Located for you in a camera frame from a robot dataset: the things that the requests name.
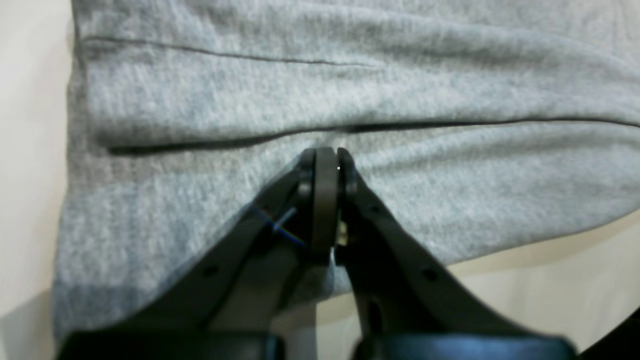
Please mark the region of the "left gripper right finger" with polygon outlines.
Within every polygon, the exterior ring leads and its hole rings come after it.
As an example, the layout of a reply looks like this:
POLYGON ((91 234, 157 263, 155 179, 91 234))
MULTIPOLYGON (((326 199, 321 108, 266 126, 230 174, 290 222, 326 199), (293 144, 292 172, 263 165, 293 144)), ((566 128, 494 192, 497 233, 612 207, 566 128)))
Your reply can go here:
POLYGON ((518 325, 462 285, 398 223, 339 148, 345 244, 334 251, 356 301, 354 360, 576 360, 562 336, 518 325))

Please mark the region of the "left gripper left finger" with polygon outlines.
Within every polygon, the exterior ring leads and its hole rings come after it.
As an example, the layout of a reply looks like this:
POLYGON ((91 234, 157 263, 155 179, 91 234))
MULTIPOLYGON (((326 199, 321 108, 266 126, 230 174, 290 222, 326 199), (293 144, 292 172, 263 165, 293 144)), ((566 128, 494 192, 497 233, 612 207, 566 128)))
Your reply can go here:
POLYGON ((329 264, 338 197, 335 151, 304 150, 160 298, 115 325, 73 333, 58 359, 284 360, 270 325, 301 274, 329 264))

